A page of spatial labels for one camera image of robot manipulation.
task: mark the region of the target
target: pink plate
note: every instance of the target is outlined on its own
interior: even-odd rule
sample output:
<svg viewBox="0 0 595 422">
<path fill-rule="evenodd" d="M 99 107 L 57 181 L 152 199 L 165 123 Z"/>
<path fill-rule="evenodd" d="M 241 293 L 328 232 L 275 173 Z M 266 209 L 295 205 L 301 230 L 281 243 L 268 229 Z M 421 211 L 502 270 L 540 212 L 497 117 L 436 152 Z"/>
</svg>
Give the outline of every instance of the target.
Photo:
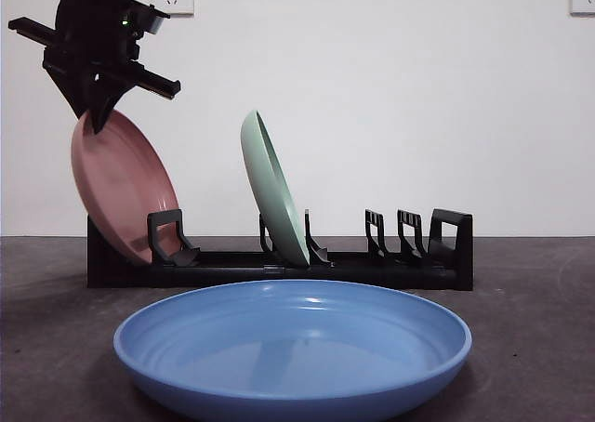
<svg viewBox="0 0 595 422">
<path fill-rule="evenodd" d="M 73 133 L 76 187 L 103 237 L 134 264 L 151 263 L 147 215 L 178 207 L 176 193 L 151 143 L 134 124 L 113 111 L 94 134 L 88 111 Z M 180 249 L 175 224 L 159 231 L 168 254 Z"/>
</svg>

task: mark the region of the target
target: green plate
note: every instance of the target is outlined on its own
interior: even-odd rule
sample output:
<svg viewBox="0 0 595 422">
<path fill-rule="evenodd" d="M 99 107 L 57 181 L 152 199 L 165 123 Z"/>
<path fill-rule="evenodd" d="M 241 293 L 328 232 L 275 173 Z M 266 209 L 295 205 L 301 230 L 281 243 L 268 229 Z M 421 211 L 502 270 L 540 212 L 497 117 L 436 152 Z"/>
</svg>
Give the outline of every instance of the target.
<svg viewBox="0 0 595 422">
<path fill-rule="evenodd" d="M 309 266 L 310 254 L 300 215 L 258 111 L 245 118 L 241 141 L 250 186 L 275 247 L 289 262 Z"/>
</svg>

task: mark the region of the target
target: plate rim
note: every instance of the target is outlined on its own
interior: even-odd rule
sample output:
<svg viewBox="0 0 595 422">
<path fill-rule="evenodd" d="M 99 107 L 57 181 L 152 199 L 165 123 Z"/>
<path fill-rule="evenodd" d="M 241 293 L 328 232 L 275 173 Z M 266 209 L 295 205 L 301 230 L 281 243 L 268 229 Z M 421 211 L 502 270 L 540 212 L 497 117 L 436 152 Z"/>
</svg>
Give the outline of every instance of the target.
<svg viewBox="0 0 595 422">
<path fill-rule="evenodd" d="M 218 389 L 207 389 L 207 388 L 193 386 L 193 385 L 189 385 L 189 384 L 185 384 L 185 383 L 179 383 L 175 380 L 171 380 L 170 378 L 163 377 L 163 375 L 155 374 L 153 371 L 149 370 L 149 368 L 145 368 L 144 366 L 139 364 L 139 362 L 135 361 L 133 358 L 131 358 L 129 355 L 127 355 L 125 353 L 123 346 L 122 346 L 123 343 L 121 340 L 121 334 L 124 332 L 124 330 L 126 329 L 126 326 L 129 324 L 129 322 L 132 321 L 133 319 L 135 319 L 142 312 L 144 312 L 148 309 L 154 308 L 154 307 L 162 306 L 167 301 L 183 299 L 187 295 L 194 295 L 194 294 L 198 295 L 201 293 L 208 293 L 209 291 L 212 291 L 214 289 L 234 287 L 234 286 L 238 286 L 238 285 L 249 286 L 251 284 L 252 285 L 256 285 L 256 284 L 266 285 L 266 284 L 278 284 L 278 283 L 291 284 L 291 283 L 312 283 L 312 282 L 325 283 L 325 284 L 340 284 L 340 285 L 344 285 L 344 286 L 345 285 L 346 286 L 360 286 L 362 288 L 370 288 L 370 289 L 380 290 L 380 291 L 383 291 L 384 293 L 393 293 L 394 295 L 399 296 L 399 297 L 405 297 L 407 299 L 413 299 L 413 300 L 422 302 L 428 306 L 433 307 L 434 309 L 445 312 L 447 315 L 449 315 L 451 318 L 453 318 L 458 323 L 458 325 L 463 329 L 463 333 L 464 333 L 463 346 L 454 356 L 449 358 L 446 362 L 439 364 L 435 368 L 432 368 L 429 371 L 424 372 L 423 374 L 409 376 L 406 380 L 403 380 L 401 382 L 395 382 L 394 384 L 392 384 L 390 386 L 377 387 L 377 388 L 373 388 L 373 389 L 362 389 L 359 392 L 342 392 L 342 393 L 336 392 L 336 393 L 329 393 L 327 395 L 321 394 L 320 396 L 308 396 L 308 395 L 296 396 L 296 395 L 272 394 L 269 392 L 253 392 L 253 391 L 249 391 L 249 392 L 248 391 L 228 391 L 228 390 L 218 390 Z M 249 281 L 249 282 L 242 282 L 242 283 L 220 284 L 220 285 L 205 287 L 202 289 L 190 290 L 187 292 L 183 292 L 181 294 L 175 294 L 171 297 L 160 299 L 148 306 L 143 307 L 140 310 L 135 311 L 133 314 L 128 316 L 123 322 L 120 323 L 120 325 L 118 326 L 118 328 L 116 329 L 116 331 L 113 335 L 113 348 L 114 348 L 118 358 L 120 359 L 120 361 L 127 368 L 134 371 L 136 374 L 140 374 L 141 376 L 149 378 L 150 380 L 168 385 L 168 386 L 176 388 L 176 389 L 183 389 L 184 391 L 189 391 L 192 393 L 200 393 L 200 394 L 204 394 L 204 395 L 217 396 L 217 397 L 226 398 L 226 399 L 246 399 L 246 400 L 261 400 L 261 401 L 291 401 L 291 402 L 322 401 L 322 400 L 328 400 L 328 399 L 348 399 L 348 398 L 354 398 L 354 397 L 358 397 L 358 396 L 378 394 L 378 393 L 382 393 L 382 392 L 389 392 L 389 391 L 392 391 L 395 389 L 407 388 L 407 387 L 413 386 L 415 384 L 431 380 L 432 378 L 440 376 L 441 374 L 455 368 L 459 363 L 462 363 L 465 361 L 465 359 L 469 355 L 471 346 L 472 346 L 472 335 L 471 335 L 471 331 L 470 331 L 468 325 L 465 323 L 465 321 L 461 317 L 459 317 L 456 313 L 454 313 L 453 311 L 449 310 L 445 306 L 438 304 L 434 301 L 431 301 L 424 297 L 419 297 L 417 295 L 413 295 L 413 294 L 410 294 L 410 293 L 407 293 L 407 292 L 404 292 L 401 290 L 389 289 L 389 288 L 381 287 L 378 285 L 359 284 L 359 283 L 351 283 L 351 282 L 335 281 L 335 280 L 308 280 L 308 279 L 260 280 L 260 281 Z"/>
</svg>

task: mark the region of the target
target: robotic arm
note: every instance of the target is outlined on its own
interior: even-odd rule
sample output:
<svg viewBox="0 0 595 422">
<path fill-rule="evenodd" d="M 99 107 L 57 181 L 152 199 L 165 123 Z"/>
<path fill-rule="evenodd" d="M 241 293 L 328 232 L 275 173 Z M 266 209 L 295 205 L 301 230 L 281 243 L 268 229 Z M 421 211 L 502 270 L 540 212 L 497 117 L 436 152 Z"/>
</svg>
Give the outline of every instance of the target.
<svg viewBox="0 0 595 422">
<path fill-rule="evenodd" d="M 28 18 L 8 28 L 44 45 L 43 67 L 77 117 L 90 110 L 96 133 L 132 87 L 172 99 L 179 81 L 151 73 L 137 62 L 137 41 L 155 34 L 169 15 L 135 0 L 60 0 L 56 29 Z"/>
</svg>

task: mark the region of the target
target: blue plate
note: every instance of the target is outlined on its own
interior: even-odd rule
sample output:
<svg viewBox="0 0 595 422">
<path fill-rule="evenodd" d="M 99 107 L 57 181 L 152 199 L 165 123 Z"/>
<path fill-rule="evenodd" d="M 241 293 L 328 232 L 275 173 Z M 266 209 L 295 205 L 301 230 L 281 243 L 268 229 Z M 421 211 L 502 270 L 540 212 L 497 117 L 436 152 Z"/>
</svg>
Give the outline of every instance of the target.
<svg viewBox="0 0 595 422">
<path fill-rule="evenodd" d="M 164 299 L 124 321 L 113 344 L 140 389 L 204 422 L 372 422 L 444 388 L 471 334 L 403 292 L 281 280 Z"/>
</svg>

